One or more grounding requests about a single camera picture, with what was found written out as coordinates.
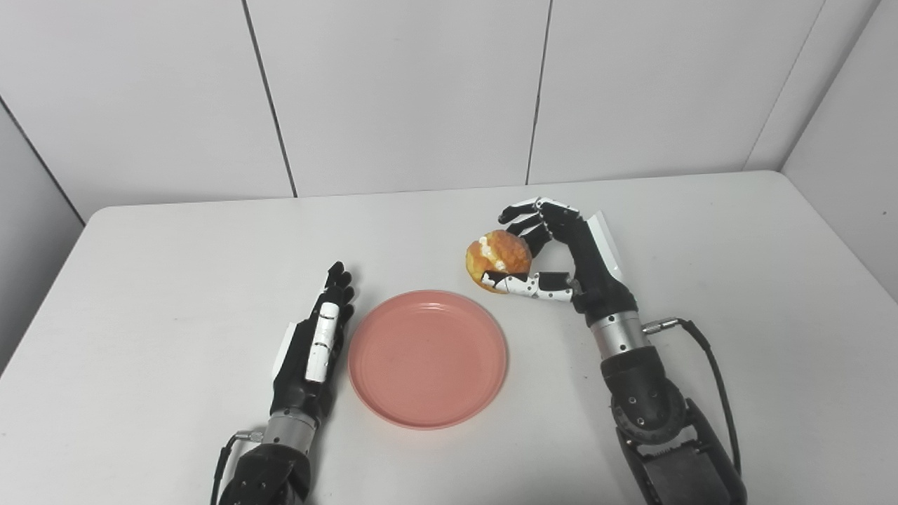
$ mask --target black robotic finger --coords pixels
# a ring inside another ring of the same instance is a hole
[[[340,305],[344,306],[344,305],[348,304],[349,302],[352,301],[352,298],[355,295],[356,295],[356,290],[352,286],[346,287],[345,289],[343,289],[343,303]]]
[[[540,214],[547,219],[573,220],[580,216],[580,211],[552,199],[540,199]]]
[[[340,286],[341,288],[349,286],[350,282],[352,282],[352,274],[348,271],[343,271],[339,274],[339,277],[337,277],[337,286]]]
[[[339,327],[342,328],[346,325],[349,318],[352,317],[353,314],[356,313],[356,308],[352,305],[345,305],[343,308],[339,310]]]
[[[508,225],[506,231],[513,235],[520,235],[522,232],[527,231],[529,228],[533,228],[534,226],[541,226],[542,219],[539,214],[533,214],[527,219],[522,219],[520,221],[516,221],[511,225]]]
[[[537,226],[520,236],[527,242],[527,247],[530,248],[530,254],[534,258],[540,251],[542,251],[542,247],[552,239],[549,230],[547,230],[545,226]]]
[[[538,200],[539,199],[526,199],[504,208],[502,213],[499,214],[499,224],[504,225],[505,223],[511,222],[516,217],[536,212],[536,207],[534,205]]]
[[[337,279],[339,279],[339,276],[342,275],[345,271],[346,268],[343,266],[343,261],[336,261],[328,269],[328,278],[324,281],[324,286],[327,287],[337,284]]]

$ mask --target robotic hand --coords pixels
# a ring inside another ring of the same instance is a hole
[[[343,330],[354,308],[352,276],[337,261],[328,270],[324,289],[308,319],[287,330],[275,364],[274,400],[264,434],[241,431],[216,469],[212,505],[235,439],[261,442],[238,461],[220,505],[299,505],[309,494],[312,471],[309,447],[315,431],[333,406],[331,376],[343,348]]]
[[[517,295],[570,301],[585,316],[602,354],[602,375],[612,393],[618,440],[647,503],[745,504],[735,427],[708,340],[692,321],[640,322],[636,298],[622,282],[600,216],[584,220],[575,208],[545,198],[507,207],[499,223],[511,223],[507,231],[523,238],[533,256],[549,240],[566,244],[574,259],[574,276],[488,271],[481,282]],[[708,355],[726,415],[732,461],[698,406],[683,399],[666,377],[661,358],[648,341],[649,334],[676,325],[689,332]]]

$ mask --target white table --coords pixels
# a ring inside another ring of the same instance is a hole
[[[105,209],[0,378],[3,502],[207,502],[218,449],[267,420],[286,322],[342,259],[360,315],[455,291],[496,317],[510,360],[485,411],[438,431],[381,421],[341,370],[315,504],[641,504],[582,317],[464,270],[498,211],[537,195],[601,208],[643,319],[690,317],[711,339],[752,503],[894,501],[898,306],[788,180],[758,172]],[[724,438],[700,350],[654,339]]]

